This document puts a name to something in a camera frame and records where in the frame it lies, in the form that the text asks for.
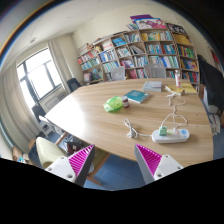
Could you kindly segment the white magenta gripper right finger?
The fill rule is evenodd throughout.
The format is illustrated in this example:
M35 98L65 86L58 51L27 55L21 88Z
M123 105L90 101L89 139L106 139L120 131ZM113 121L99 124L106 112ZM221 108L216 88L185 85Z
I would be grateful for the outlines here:
M135 145L134 154L145 184L152 183L183 169L183 166L170 155L160 155L139 144Z

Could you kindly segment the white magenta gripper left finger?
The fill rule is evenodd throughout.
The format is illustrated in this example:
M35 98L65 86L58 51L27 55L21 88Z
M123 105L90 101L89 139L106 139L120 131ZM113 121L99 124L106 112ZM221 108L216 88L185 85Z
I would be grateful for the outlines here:
M95 156L95 146L87 146L69 157L60 156L46 171L67 181L83 186Z

